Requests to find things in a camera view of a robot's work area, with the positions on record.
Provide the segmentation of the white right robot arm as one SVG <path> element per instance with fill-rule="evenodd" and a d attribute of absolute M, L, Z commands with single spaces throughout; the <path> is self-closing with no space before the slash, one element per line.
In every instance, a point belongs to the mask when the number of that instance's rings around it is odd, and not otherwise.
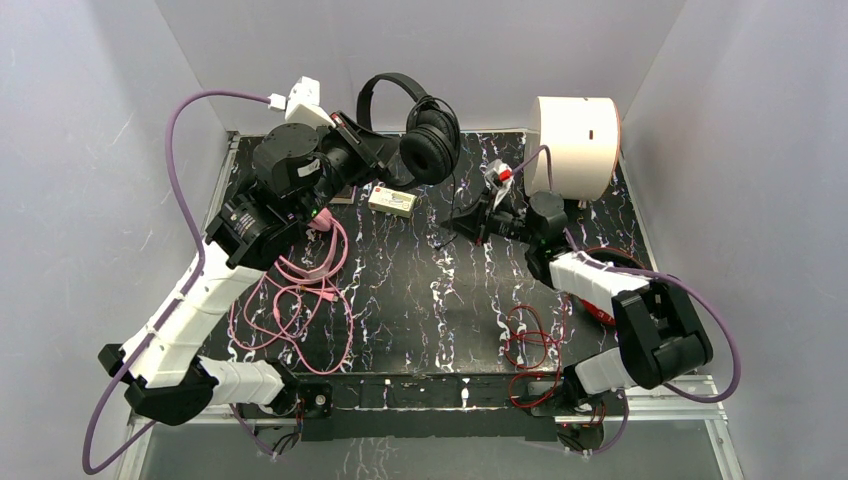
<path fill-rule="evenodd" d="M 587 414 L 603 393 L 652 389 L 712 360 L 712 344 L 682 287 L 656 272 L 618 268 L 579 250 L 568 224 L 563 200 L 550 191 L 533 194 L 521 214 L 479 198 L 441 224 L 476 244 L 492 234 L 526 243 L 534 279 L 612 317 L 617 346 L 565 367 L 552 395 Z"/>

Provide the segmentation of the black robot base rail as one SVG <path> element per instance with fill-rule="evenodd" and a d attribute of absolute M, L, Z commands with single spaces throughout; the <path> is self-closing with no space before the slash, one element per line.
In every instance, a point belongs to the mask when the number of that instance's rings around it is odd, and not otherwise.
<path fill-rule="evenodd" d="M 614 393 L 574 402 L 568 388 L 510 375 L 336 374 L 286 380 L 268 406 L 240 413 L 269 426 L 277 418 L 305 423 L 307 442 L 366 437 L 517 437 L 556 442 L 563 433 L 598 446 L 603 423 L 620 417 Z"/>

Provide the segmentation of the black on-ear headphones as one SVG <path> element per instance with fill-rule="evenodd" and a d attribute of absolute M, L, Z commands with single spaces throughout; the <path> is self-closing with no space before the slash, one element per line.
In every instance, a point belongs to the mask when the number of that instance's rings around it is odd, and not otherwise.
<path fill-rule="evenodd" d="M 398 72 L 381 73 L 370 78 L 357 96 L 356 122 L 369 131 L 373 129 L 374 89 L 381 81 L 399 86 L 415 104 L 407 114 L 406 131 L 398 143 L 402 163 L 413 179 L 403 183 L 385 172 L 380 180 L 398 191 L 442 183 L 454 173 L 461 150 L 460 125 L 454 110 L 442 99 L 430 95 L 411 77 Z"/>

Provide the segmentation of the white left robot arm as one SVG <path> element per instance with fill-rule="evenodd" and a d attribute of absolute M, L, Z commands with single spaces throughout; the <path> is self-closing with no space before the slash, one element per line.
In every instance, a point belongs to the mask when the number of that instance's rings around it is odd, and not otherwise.
<path fill-rule="evenodd" d="M 280 363 L 213 360 L 200 347 L 333 197 L 387 177 L 398 144 L 342 112 L 326 126 L 285 123 L 262 139 L 250 179 L 209 223 L 186 285 L 139 333 L 99 353 L 107 372 L 126 384 L 135 414 L 176 426 L 212 405 L 262 405 L 275 416 L 294 411 L 299 382 Z"/>

